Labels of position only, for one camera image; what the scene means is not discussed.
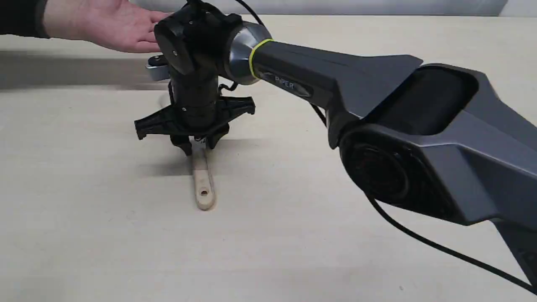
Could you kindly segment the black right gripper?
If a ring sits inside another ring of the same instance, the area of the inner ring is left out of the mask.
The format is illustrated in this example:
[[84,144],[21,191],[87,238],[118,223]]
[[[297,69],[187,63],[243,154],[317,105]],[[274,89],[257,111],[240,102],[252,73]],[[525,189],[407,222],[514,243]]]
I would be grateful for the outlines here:
[[167,135],[171,143],[192,156],[190,138],[205,140],[215,149],[230,130],[230,122],[243,114],[255,114],[252,97],[223,96],[217,78],[197,87],[184,88],[178,81],[168,85],[170,105],[134,122],[138,139],[147,135]]

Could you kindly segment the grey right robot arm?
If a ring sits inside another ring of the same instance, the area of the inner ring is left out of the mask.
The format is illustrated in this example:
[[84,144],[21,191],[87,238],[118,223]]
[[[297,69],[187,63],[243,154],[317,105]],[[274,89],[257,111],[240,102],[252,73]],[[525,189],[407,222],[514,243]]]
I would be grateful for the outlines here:
[[[155,25],[161,55],[146,65],[169,80],[170,105],[135,121],[139,139],[168,135],[213,149],[251,97],[222,89],[265,81],[308,102],[343,166],[390,224],[441,252],[536,293],[536,127],[503,103],[479,71],[412,55],[359,57],[272,39],[251,23],[189,0]],[[458,225],[491,221],[528,282],[432,242],[378,203]]]

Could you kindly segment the black-sleeved forearm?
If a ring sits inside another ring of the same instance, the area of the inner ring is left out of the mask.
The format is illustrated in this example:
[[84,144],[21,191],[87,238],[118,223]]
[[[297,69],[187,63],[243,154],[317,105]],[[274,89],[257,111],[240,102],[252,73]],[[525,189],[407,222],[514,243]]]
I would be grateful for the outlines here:
[[0,34],[83,40],[77,10],[79,0],[2,0]]

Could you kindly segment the person's bare hand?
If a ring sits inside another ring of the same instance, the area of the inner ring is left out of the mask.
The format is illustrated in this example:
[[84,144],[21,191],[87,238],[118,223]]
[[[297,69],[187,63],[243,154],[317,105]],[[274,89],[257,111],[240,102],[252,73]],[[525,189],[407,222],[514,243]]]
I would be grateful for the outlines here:
[[155,25],[168,15],[128,0],[79,0],[74,38],[123,53],[158,53]]

